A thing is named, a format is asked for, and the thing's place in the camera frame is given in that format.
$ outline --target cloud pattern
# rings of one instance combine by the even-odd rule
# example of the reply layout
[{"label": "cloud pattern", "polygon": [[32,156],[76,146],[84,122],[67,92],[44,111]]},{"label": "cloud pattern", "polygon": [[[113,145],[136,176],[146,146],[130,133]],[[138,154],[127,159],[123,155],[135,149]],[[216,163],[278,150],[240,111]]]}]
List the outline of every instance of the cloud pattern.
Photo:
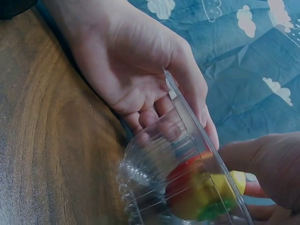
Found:
[{"label": "cloud pattern", "polygon": [[147,2],[148,10],[155,13],[160,20],[169,19],[176,5],[174,0],[147,0]]},{"label": "cloud pattern", "polygon": [[238,26],[241,28],[245,34],[250,37],[255,37],[256,25],[252,21],[252,13],[249,6],[243,6],[242,9],[239,9],[236,13],[238,18]]},{"label": "cloud pattern", "polygon": [[202,0],[202,7],[209,22],[213,23],[222,16],[221,0]]},{"label": "cloud pattern", "polygon": [[294,25],[291,18],[285,10],[285,4],[282,0],[268,0],[270,7],[270,19],[273,26],[281,25],[284,27],[286,33],[290,33]]},{"label": "cloud pattern", "polygon": [[271,78],[263,77],[262,80],[268,85],[274,94],[281,97],[289,106],[293,106],[290,99],[291,91],[288,88],[282,88],[280,83],[272,81]]}]

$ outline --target plastic lid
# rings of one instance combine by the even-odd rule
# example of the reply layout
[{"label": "plastic lid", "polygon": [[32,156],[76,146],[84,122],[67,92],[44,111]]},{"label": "plastic lid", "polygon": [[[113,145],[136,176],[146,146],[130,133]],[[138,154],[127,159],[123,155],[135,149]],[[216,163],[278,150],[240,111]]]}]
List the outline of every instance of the plastic lid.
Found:
[{"label": "plastic lid", "polygon": [[118,182],[135,225],[253,225],[240,192],[245,174],[228,172],[217,150],[165,71],[173,109],[135,136]]}]

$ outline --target bedsheet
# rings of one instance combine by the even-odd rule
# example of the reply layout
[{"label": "bedsheet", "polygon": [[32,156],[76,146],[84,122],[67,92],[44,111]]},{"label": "bedsheet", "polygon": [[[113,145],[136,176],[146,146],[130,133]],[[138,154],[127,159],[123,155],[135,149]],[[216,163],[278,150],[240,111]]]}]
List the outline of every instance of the bedsheet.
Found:
[{"label": "bedsheet", "polygon": [[300,130],[299,0],[129,2],[190,43],[221,145]]}]

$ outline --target wooden table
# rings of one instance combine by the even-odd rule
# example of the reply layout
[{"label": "wooden table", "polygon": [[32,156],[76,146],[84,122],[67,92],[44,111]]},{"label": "wooden table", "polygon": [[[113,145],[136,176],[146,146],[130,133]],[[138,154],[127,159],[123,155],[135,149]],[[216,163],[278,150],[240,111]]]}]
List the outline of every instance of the wooden table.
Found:
[{"label": "wooden table", "polygon": [[0,22],[0,224],[126,224],[124,138],[37,12]]}]

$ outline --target hand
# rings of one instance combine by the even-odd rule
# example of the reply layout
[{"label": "hand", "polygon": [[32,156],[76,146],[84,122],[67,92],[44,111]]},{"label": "hand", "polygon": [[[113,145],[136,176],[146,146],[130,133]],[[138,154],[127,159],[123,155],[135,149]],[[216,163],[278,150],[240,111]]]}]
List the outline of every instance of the hand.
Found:
[{"label": "hand", "polygon": [[184,39],[125,0],[44,2],[89,83],[135,133],[171,108],[164,67],[219,147],[207,85]]},{"label": "hand", "polygon": [[231,143],[219,151],[229,170],[256,175],[261,188],[247,188],[247,195],[271,198],[277,205],[249,206],[257,225],[299,225],[300,132],[267,135]]}]

